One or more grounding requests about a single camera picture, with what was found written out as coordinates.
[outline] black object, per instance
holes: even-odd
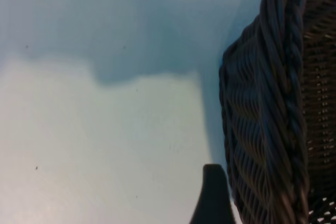
[[[234,224],[226,176],[220,165],[204,165],[203,186],[190,224]]]
[[[336,0],[262,0],[219,76],[242,222],[336,223]]]

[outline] basket weave pattern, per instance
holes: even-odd
[[[336,0],[262,0],[219,77],[243,223],[336,223]]]

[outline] woven wicker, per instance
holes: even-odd
[[[243,223],[336,223],[336,0],[262,0],[219,76]]]

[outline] dark brown wicker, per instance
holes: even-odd
[[[262,0],[219,76],[243,223],[336,223],[336,0]]]

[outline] wicker basket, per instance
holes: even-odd
[[[219,76],[243,223],[336,223],[336,0],[262,0]]]

